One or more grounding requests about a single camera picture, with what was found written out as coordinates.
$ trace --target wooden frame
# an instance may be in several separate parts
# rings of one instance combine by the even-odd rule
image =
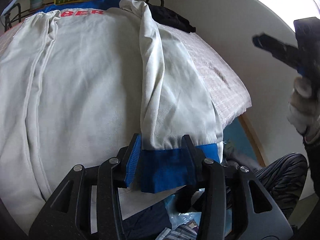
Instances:
[[[253,148],[253,151],[257,157],[258,163],[260,164],[260,166],[265,167],[266,164],[262,157],[262,154],[263,154],[262,144],[260,143],[258,136],[255,133],[252,125],[250,124],[247,116],[245,114],[242,114],[238,117],[238,120]]]

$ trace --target metal bolt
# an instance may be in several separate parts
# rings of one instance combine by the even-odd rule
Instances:
[[[82,170],[82,165],[78,164],[76,166],[73,167],[74,171],[81,171]]]
[[[204,162],[205,162],[206,164],[213,164],[213,159],[205,158],[205,159],[204,159]]]
[[[240,167],[240,170],[241,170],[242,172],[248,172],[248,171],[249,171],[249,168],[248,168],[247,166],[241,166],[241,167]]]
[[[114,157],[109,160],[111,164],[117,164],[119,162],[118,158]]]

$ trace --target white glove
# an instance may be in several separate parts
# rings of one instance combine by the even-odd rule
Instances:
[[[320,136],[320,90],[317,91],[317,99],[311,97],[311,82],[297,77],[289,100],[287,118],[307,143],[313,143]]]

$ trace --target plastic bag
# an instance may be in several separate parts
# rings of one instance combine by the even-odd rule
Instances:
[[[201,212],[189,212],[189,213],[179,213],[175,209],[176,195],[173,194],[164,199],[165,208],[167,209],[170,222],[172,224],[172,230],[175,230],[179,225],[186,224],[192,219],[200,225]],[[232,227],[232,211],[227,209],[226,212],[226,226],[225,226],[225,235],[231,231]]]

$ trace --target plant pot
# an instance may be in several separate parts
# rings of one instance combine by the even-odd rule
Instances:
[[[37,9],[43,5],[43,0],[30,0],[30,11]]]

